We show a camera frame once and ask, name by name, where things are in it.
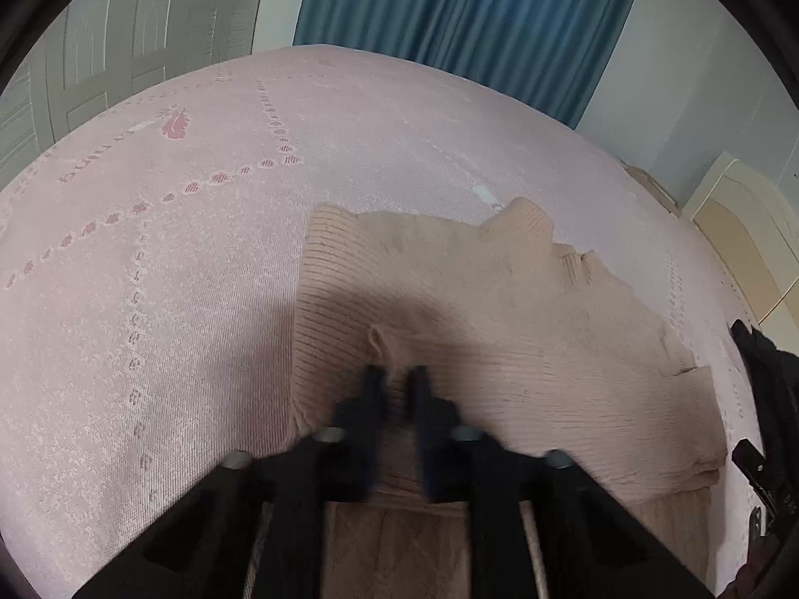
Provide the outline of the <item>beige knit sweater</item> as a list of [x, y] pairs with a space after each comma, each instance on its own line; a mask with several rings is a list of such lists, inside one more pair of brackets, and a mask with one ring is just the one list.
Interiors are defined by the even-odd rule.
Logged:
[[306, 433], [363, 366], [428, 368], [464, 420], [516, 452], [566, 450], [694, 575], [726, 460], [714, 380], [595, 253], [516, 199], [482, 225], [322, 204], [294, 311], [289, 407]]

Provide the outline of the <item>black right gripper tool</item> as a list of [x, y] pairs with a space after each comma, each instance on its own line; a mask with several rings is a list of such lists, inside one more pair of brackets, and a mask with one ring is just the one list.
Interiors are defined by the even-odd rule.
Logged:
[[790, 522], [791, 510], [786, 504], [788, 495], [782, 474], [769, 464], [749, 439], [740, 439], [737, 442], [731, 460], [764, 504], [767, 512], [767, 533], [783, 538]]

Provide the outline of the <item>pink patterned bedspread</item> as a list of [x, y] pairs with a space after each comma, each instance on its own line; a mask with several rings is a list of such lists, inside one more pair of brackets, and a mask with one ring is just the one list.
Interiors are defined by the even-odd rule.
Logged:
[[67, 598], [219, 457], [294, 432], [313, 208], [479, 225], [525, 198], [712, 370], [759, 432], [717, 254], [599, 147], [481, 85], [334, 47], [235, 59], [134, 96], [1, 194], [1, 534]]

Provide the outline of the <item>cream beige headboard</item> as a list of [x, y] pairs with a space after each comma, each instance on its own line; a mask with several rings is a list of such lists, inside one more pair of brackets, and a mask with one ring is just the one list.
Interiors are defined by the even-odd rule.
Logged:
[[798, 216], [778, 187], [732, 154], [712, 162], [681, 207], [721, 257], [755, 322], [798, 350]]

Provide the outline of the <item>blue curtain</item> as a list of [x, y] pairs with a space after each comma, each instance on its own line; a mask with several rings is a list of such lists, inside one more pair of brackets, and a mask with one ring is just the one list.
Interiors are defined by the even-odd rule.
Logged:
[[634, 0], [302, 0], [294, 40], [444, 70], [576, 127]]

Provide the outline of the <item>white panelled wardrobe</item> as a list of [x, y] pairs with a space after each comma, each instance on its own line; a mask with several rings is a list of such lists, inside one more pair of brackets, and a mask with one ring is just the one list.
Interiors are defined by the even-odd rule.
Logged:
[[172, 77], [251, 54], [259, 3], [73, 0], [2, 88], [2, 181], [107, 108]]

